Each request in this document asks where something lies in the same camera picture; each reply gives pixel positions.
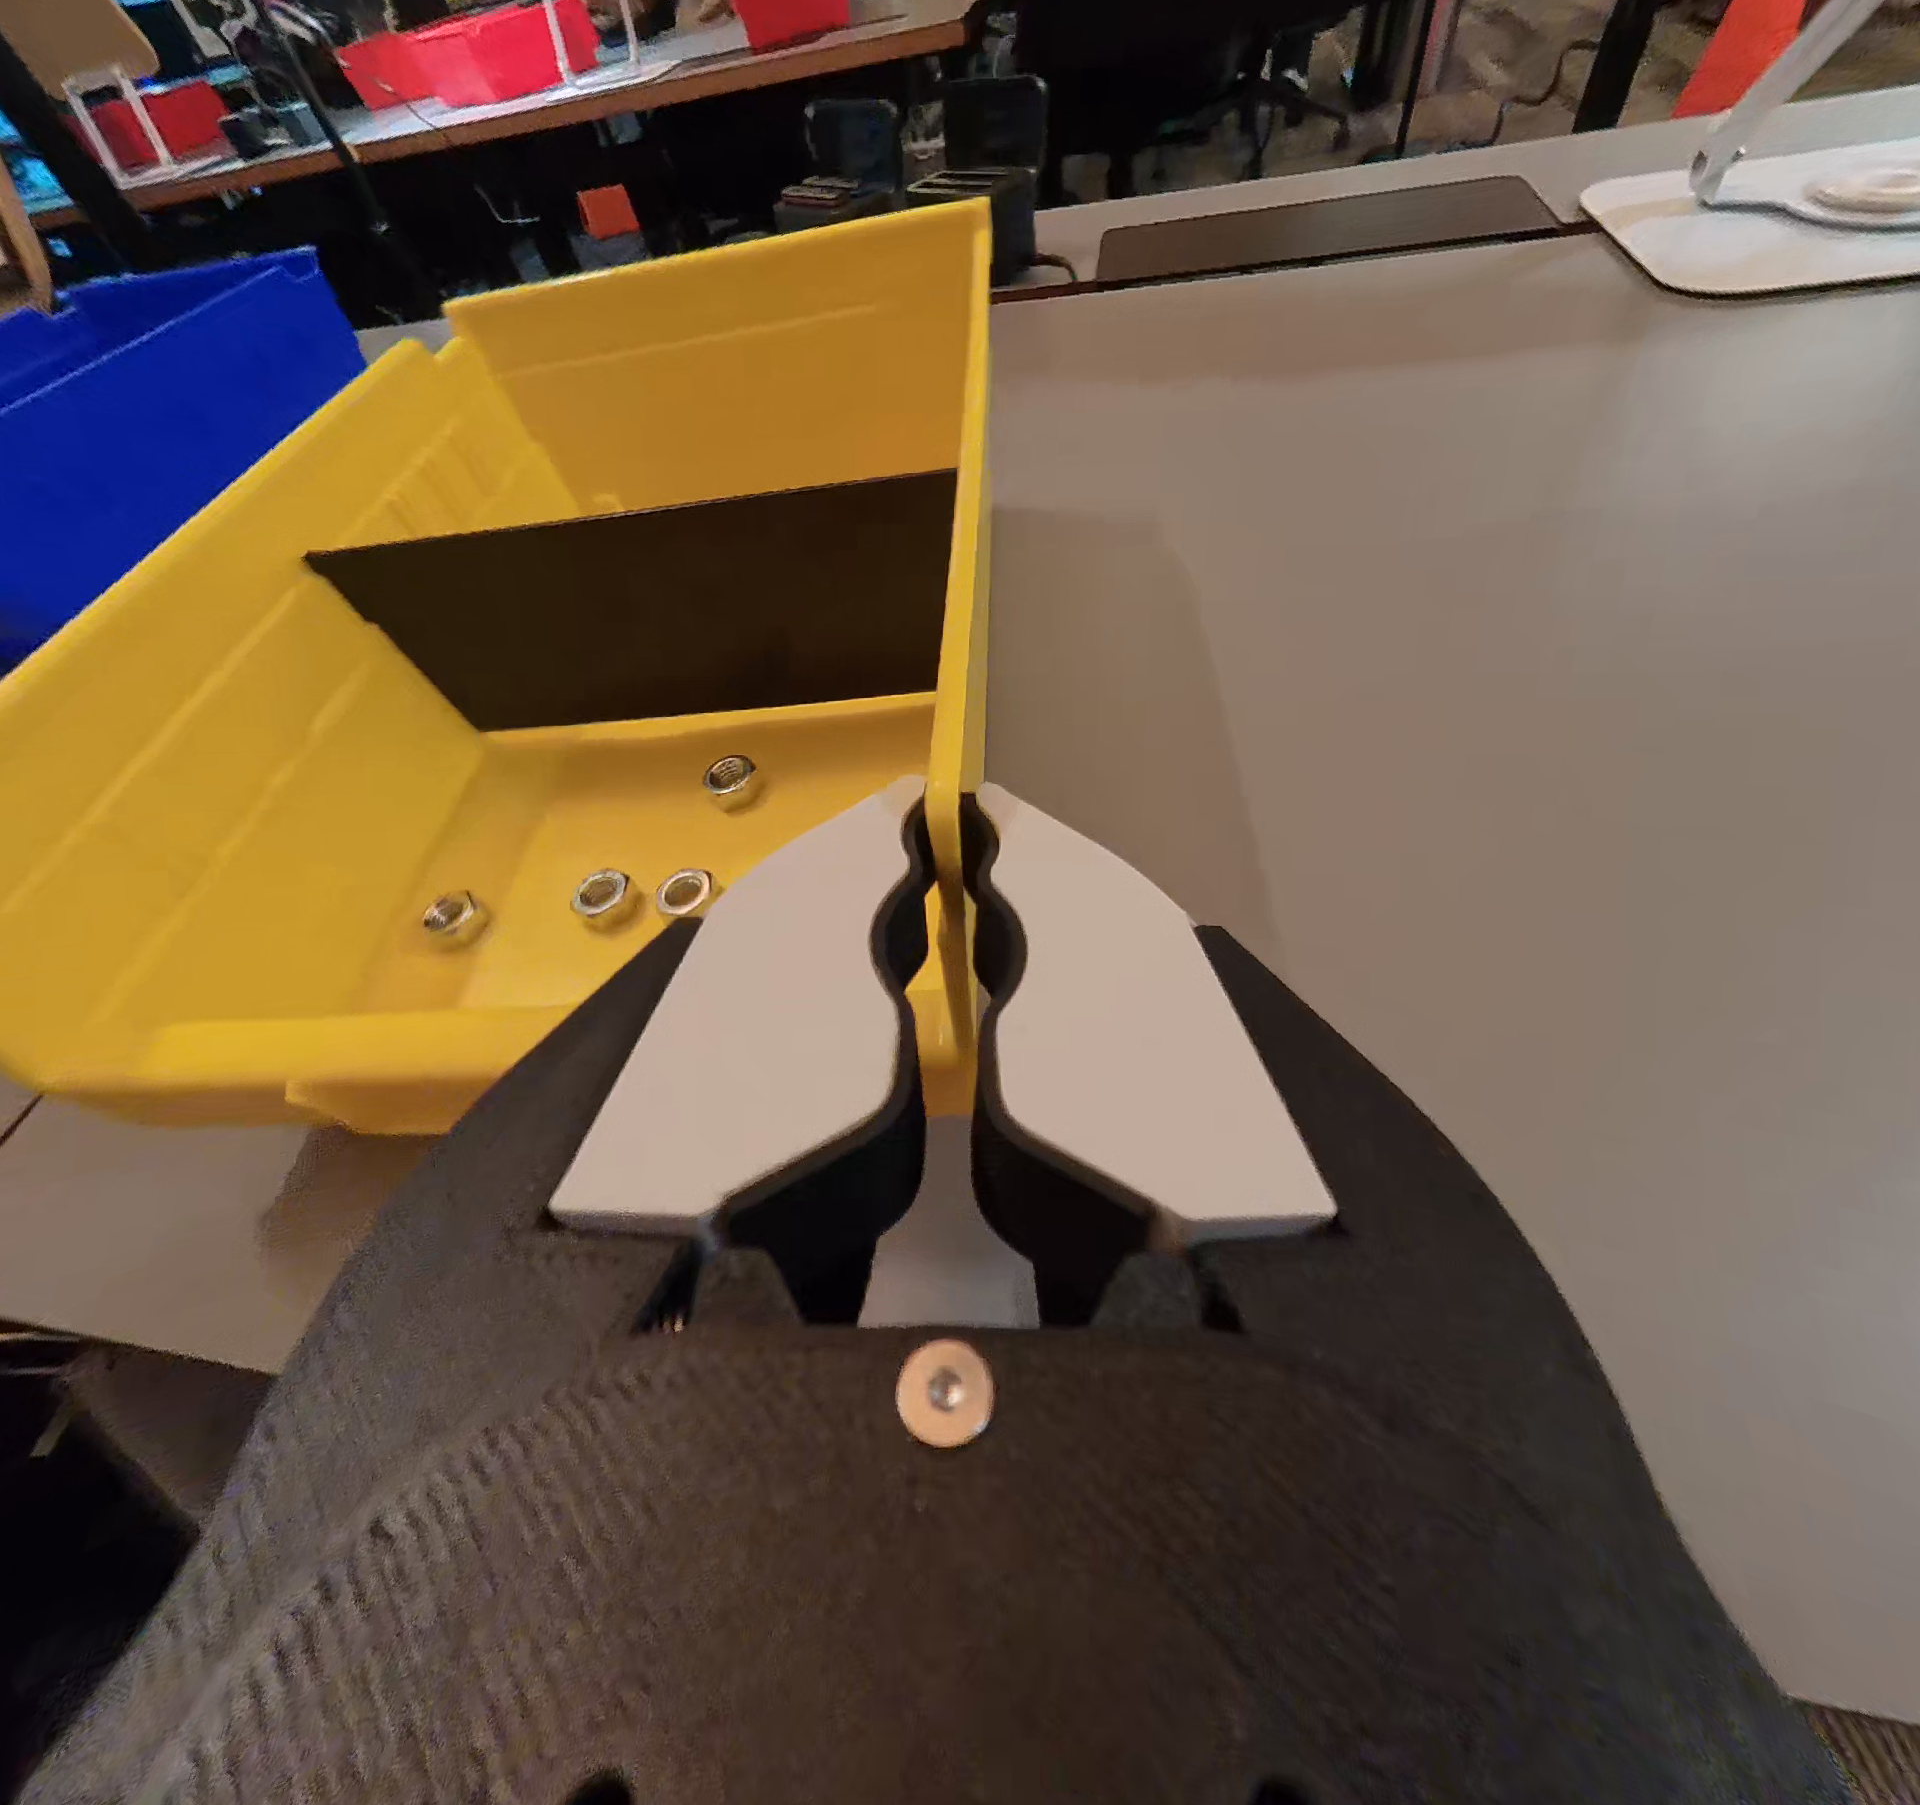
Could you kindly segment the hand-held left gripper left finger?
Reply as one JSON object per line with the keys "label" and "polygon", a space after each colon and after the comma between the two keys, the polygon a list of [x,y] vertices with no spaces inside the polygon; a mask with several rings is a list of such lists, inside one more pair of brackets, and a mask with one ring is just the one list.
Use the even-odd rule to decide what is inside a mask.
{"label": "hand-held left gripper left finger", "polygon": [[587,1233],[766,1254],[853,1323],[925,1178],[925,781],[795,837],[692,929],[548,1210]]}

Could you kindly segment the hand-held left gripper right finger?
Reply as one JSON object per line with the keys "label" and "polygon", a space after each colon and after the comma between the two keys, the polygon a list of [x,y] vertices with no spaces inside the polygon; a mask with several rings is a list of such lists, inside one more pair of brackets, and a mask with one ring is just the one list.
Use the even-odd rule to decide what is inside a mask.
{"label": "hand-held left gripper right finger", "polygon": [[973,1195],[1084,1327],[1142,1256],[1318,1233],[1337,1199],[1188,910],[1000,785],[966,812]]}

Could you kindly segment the yellow plastic bin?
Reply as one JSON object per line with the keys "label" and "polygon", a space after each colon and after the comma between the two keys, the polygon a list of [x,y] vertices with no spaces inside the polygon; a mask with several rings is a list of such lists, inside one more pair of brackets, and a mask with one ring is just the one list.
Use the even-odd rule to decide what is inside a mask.
{"label": "yellow plastic bin", "polygon": [[[987,762],[985,200],[449,307],[5,678],[3,1051],[141,1122],[441,1136],[669,925],[899,778],[939,881],[908,992],[925,1101],[973,1093],[960,801]],[[956,471],[935,690],[483,734],[305,565],[439,538]],[[753,757],[753,810],[709,762]],[[571,912],[617,868],[615,931]],[[472,889],[462,950],[420,929]]]}

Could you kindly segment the black desk pad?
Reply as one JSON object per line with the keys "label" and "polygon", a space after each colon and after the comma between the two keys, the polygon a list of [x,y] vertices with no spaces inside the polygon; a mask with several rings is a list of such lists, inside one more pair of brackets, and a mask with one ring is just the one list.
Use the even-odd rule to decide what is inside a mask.
{"label": "black desk pad", "polygon": [[1569,230],[1526,180],[1500,175],[1117,228],[1103,234],[1092,278],[1101,288],[1234,278]]}

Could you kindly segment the black bin divider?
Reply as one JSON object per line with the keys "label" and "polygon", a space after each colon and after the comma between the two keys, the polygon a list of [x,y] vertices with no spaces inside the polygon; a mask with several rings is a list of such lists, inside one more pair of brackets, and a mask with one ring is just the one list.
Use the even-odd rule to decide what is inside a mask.
{"label": "black bin divider", "polygon": [[477,732],[935,690],[958,473],[439,538],[305,565]]}

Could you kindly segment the blue plastic bin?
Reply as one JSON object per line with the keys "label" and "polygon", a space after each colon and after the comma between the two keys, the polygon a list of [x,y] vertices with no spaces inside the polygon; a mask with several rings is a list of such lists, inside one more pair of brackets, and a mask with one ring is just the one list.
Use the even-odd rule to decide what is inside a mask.
{"label": "blue plastic bin", "polygon": [[3,324],[14,670],[364,368],[315,249],[70,288]]}

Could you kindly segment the white lamp stand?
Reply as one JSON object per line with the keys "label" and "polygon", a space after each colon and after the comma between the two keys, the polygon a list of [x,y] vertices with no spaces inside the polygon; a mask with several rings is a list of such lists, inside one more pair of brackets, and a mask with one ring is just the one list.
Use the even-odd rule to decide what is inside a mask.
{"label": "white lamp stand", "polygon": [[1712,129],[1687,171],[1590,186],[1580,207],[1653,284],[1695,299],[1770,299],[1917,282],[1917,131],[1762,157],[1777,113],[1890,0],[1823,0]]}

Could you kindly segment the orange cone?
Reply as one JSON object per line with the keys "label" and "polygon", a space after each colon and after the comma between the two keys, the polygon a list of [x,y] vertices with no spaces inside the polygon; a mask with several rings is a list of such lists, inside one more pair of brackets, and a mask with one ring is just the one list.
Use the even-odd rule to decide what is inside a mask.
{"label": "orange cone", "polygon": [[1796,43],[1810,0],[1731,0],[1668,117],[1727,113]]}

